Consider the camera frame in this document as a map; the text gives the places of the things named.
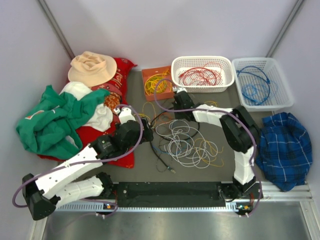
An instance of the green cloth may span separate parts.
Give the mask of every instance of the green cloth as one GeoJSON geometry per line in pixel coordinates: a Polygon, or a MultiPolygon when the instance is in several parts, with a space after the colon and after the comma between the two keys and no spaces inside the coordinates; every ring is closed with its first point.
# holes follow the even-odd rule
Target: green cloth
{"type": "Polygon", "coordinates": [[[17,124],[24,149],[63,160],[72,158],[83,148],[76,129],[88,122],[109,94],[98,89],[77,100],[70,93],[59,95],[47,86],[40,102],[17,124]],[[69,136],[76,146],[67,140],[69,136]]]}

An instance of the metal pole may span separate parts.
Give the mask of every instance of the metal pole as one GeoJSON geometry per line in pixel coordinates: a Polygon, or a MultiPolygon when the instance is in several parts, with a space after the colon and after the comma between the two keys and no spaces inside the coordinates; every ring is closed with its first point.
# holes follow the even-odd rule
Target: metal pole
{"type": "Polygon", "coordinates": [[[44,15],[46,16],[47,20],[49,21],[49,24],[51,25],[54,33],[56,34],[57,38],[59,39],[60,43],[62,44],[65,52],[68,54],[69,58],[72,60],[75,57],[74,52],[72,51],[65,35],[61,31],[54,15],[52,14],[48,4],[45,0],[36,0],[42,9],[44,15]]]}
{"type": "Polygon", "coordinates": [[[297,17],[298,13],[302,9],[305,0],[297,0],[290,15],[288,16],[287,20],[285,21],[284,25],[282,26],[278,36],[274,40],[273,44],[271,45],[266,57],[271,58],[275,51],[277,50],[279,44],[281,43],[282,39],[284,38],[285,34],[287,33],[289,27],[293,23],[294,19],[297,17]]]}

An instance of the plastic basket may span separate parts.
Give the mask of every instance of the plastic basket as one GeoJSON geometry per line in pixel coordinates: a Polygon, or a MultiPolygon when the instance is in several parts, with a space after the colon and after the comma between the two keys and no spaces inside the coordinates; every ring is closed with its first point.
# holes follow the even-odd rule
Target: plastic basket
{"type": "MultiPolygon", "coordinates": [[[[287,81],[275,59],[269,57],[238,58],[232,61],[232,69],[240,102],[249,112],[276,111],[293,105],[294,101],[289,91],[287,81]],[[237,71],[247,66],[260,68],[269,78],[270,95],[268,98],[265,92],[265,86],[268,85],[263,80],[247,73],[240,73],[239,76],[237,76],[237,71]],[[244,89],[246,88],[245,93],[247,93],[247,89],[252,88],[252,86],[255,88],[255,90],[249,90],[250,96],[254,96],[252,99],[261,99],[262,101],[266,99],[266,101],[259,104],[259,101],[253,102],[244,96],[244,89]]],[[[248,67],[245,71],[266,79],[264,74],[256,68],[248,67]]]]}
{"type": "Polygon", "coordinates": [[[235,81],[234,71],[229,59],[223,56],[180,56],[173,60],[171,77],[175,85],[184,87],[189,93],[220,93],[231,86],[235,81]],[[185,85],[179,76],[191,68],[206,67],[221,73],[221,80],[217,85],[185,85]]]}

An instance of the folded blue cloth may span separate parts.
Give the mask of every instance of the folded blue cloth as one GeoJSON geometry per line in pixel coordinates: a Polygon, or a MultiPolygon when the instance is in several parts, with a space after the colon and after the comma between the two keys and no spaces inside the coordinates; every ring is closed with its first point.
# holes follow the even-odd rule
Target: folded blue cloth
{"type": "Polygon", "coordinates": [[[313,162],[307,130],[291,113],[264,117],[262,122],[256,164],[282,191],[304,185],[313,162]]]}

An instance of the red patterned fabric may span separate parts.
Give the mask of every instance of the red patterned fabric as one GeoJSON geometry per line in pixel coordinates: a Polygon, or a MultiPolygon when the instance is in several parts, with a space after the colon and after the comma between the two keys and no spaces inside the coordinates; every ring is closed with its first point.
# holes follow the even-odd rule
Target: red patterned fabric
{"type": "MultiPolygon", "coordinates": [[[[113,110],[119,104],[127,104],[127,101],[126,101],[127,88],[128,88],[127,77],[130,70],[133,67],[137,66],[134,63],[132,63],[130,60],[125,58],[114,58],[114,59],[117,64],[117,71],[114,77],[108,82],[91,87],[93,91],[104,88],[110,92],[110,95],[104,99],[104,104],[108,106],[111,110],[113,110]]],[[[82,126],[78,128],[76,132],[78,133],[82,141],[82,144],[85,147],[88,143],[94,141],[97,137],[101,135],[112,134],[116,130],[115,124],[117,121],[118,121],[118,117],[114,114],[113,122],[111,123],[110,128],[105,132],[98,131],[89,126],[82,126]]],[[[50,159],[50,160],[63,162],[63,160],[59,160],[51,156],[39,155],[39,157],[42,159],[50,159]]],[[[109,162],[109,164],[131,169],[135,165],[134,153],[131,153],[128,156],[119,159],[118,161],[109,162]]]]}

